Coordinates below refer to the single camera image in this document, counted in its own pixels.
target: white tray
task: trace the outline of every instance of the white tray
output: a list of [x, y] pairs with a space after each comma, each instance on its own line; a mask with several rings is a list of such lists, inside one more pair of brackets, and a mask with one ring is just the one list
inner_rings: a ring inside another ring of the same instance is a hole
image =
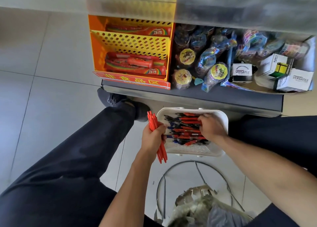
[[[168, 121], [164, 119], [164, 115], [168, 115], [171, 117], [177, 117], [176, 113], [213, 113], [216, 115], [222, 125], [224, 126], [226, 132], [228, 133], [228, 117], [227, 115], [220, 110], [208, 110], [208, 109], [184, 109], [184, 108], [162, 108], [158, 114], [158, 121], [169, 124]], [[167, 129], [165, 134], [170, 134], [170, 130]], [[175, 154], [192, 154], [197, 156], [212, 156], [212, 157], [220, 157], [225, 153], [222, 149], [220, 149], [215, 143], [210, 143], [207, 146], [192, 144], [190, 146], [179, 145], [173, 142], [172, 138], [167, 138], [165, 143], [166, 153], [175, 153]]]

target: gray metal surface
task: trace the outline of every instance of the gray metal surface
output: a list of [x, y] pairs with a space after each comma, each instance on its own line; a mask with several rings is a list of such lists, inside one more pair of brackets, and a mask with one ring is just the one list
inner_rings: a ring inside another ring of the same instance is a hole
[[283, 95], [255, 93], [220, 85], [209, 93], [200, 90], [200, 85], [192, 85], [186, 90], [165, 90], [107, 80], [103, 80], [102, 85], [111, 93], [265, 117], [279, 116], [283, 106]]
[[[166, 4], [175, 2], [175, 16], [160, 11]], [[289, 33], [317, 33], [317, 0], [0, 0], [0, 6]]]

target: black shoe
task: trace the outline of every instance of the black shoe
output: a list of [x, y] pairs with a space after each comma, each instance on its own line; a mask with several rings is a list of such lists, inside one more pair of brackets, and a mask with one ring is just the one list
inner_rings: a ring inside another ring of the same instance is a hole
[[139, 122], [146, 122], [147, 121], [147, 112], [150, 111], [148, 105], [133, 101], [127, 98], [126, 95], [121, 95], [117, 93], [109, 93], [106, 90], [99, 88], [97, 90], [98, 97], [105, 107], [115, 107], [118, 102], [129, 102], [135, 107], [135, 117], [134, 120]]

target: forearm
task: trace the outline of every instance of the forearm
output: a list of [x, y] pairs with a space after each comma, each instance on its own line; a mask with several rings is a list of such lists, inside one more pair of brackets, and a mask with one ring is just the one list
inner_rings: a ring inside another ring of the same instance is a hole
[[216, 144], [222, 147], [239, 169], [298, 225], [314, 225], [317, 179], [313, 175], [273, 152], [230, 137], [219, 137]]
[[140, 150], [99, 227], [143, 226], [145, 195], [151, 164], [147, 153]]

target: gray floor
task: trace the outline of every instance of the gray floor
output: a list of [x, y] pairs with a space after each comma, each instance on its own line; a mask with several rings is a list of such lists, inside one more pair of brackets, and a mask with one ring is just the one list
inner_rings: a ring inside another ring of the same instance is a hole
[[[96, 94], [101, 80], [92, 71], [86, 15], [0, 8], [0, 192], [103, 109]], [[154, 112], [176, 106], [142, 101]], [[101, 177], [108, 187], [120, 189], [141, 146], [145, 125], [135, 122], [120, 144]], [[145, 208], [150, 217], [156, 209], [155, 193], [162, 174], [171, 165], [189, 159], [220, 170], [247, 211], [258, 214], [269, 204], [227, 156], [169, 154], [168, 158], [167, 164], [155, 161], [151, 169]], [[224, 180], [204, 167], [201, 171], [221, 199], [229, 202]], [[166, 179], [167, 213], [179, 194], [202, 184], [190, 164], [178, 167]]]

